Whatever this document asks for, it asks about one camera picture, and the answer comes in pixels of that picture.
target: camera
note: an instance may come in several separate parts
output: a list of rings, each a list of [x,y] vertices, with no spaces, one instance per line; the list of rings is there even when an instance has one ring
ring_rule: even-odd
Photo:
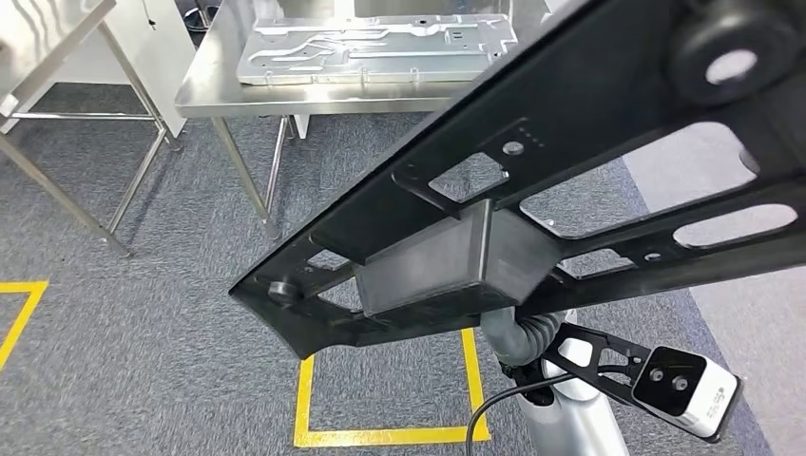
[[[659,418],[714,442],[740,391],[741,380],[705,356],[657,347],[644,363],[632,397]]]

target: stainless steel table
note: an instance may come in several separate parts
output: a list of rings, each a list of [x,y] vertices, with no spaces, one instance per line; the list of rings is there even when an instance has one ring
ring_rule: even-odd
[[[327,18],[384,15],[512,13],[505,0],[224,0],[185,75],[176,106],[184,117],[209,117],[238,170],[240,181],[271,232],[280,152],[291,115],[434,111],[466,83],[242,85],[236,67],[257,17]],[[282,116],[263,199],[224,117]]]
[[[104,17],[115,6],[115,0],[2,0],[0,1],[0,121],[6,119],[37,120],[116,120],[147,121],[157,126],[157,138],[151,144],[134,179],[126,188],[123,200],[108,227],[90,215],[48,177],[6,135],[0,134],[0,150],[26,174],[37,181],[73,216],[95,235],[128,256],[129,251],[115,238],[126,209],[140,187],[160,144],[179,144],[160,117],[154,102],[137,77],[131,63],[109,28]],[[125,113],[21,113],[17,110],[48,80],[64,59],[93,30],[106,40],[147,115]]]

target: black cable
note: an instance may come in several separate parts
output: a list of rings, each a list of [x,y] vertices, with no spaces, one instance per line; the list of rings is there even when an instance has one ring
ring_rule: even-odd
[[[555,383],[565,382],[566,380],[570,380],[572,378],[576,378],[576,376],[570,373],[564,373],[562,375],[557,375],[556,377],[551,377],[547,380],[543,380],[542,382],[532,383],[531,385],[523,385],[522,387],[504,389],[498,394],[490,397],[490,399],[484,401],[484,404],[482,404],[481,407],[479,407],[476,410],[476,412],[474,412],[473,416],[471,416],[470,418],[470,422],[468,423],[468,433],[465,435],[465,454],[467,456],[473,455],[473,430],[476,428],[478,420],[481,419],[481,415],[483,415],[484,412],[487,411],[487,409],[489,409],[496,403],[504,399],[507,399],[510,396],[514,396],[515,394],[550,387]]]

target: gray corrugated hose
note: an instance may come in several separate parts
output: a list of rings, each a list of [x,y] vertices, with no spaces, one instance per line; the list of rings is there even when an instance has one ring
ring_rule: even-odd
[[[481,332],[498,360],[510,366],[524,366],[537,359],[563,322],[563,312],[529,316],[515,321],[515,308],[481,314]]]

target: yellow tape square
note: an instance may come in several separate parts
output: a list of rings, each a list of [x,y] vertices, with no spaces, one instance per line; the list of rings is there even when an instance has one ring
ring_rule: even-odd
[[[42,294],[47,287],[48,283],[45,281],[0,282],[0,293],[28,294],[28,299],[26,299],[25,304],[23,304],[23,309],[17,315],[17,318],[14,319],[11,330],[6,334],[6,338],[3,339],[3,344],[0,345],[0,371],[2,371],[3,366],[6,365],[6,360],[9,359],[11,350],[14,348],[14,345],[16,345],[17,339],[23,332],[23,328],[25,328],[25,325],[28,323],[30,315],[33,314],[33,310],[36,308],[36,305],[39,304],[39,300],[42,298]]]
[[[473,329],[462,330],[462,350],[465,355],[465,370],[468,376],[470,408],[475,411],[484,403],[481,388],[481,373],[478,367]],[[299,388],[297,390],[297,416],[294,422],[295,447],[364,447],[375,445],[424,445],[455,444],[465,441],[468,428],[456,427],[406,427],[399,429],[354,429],[354,430],[309,430],[311,416],[311,390],[314,382],[314,357],[299,365]],[[482,415],[473,440],[489,440],[487,418]]]

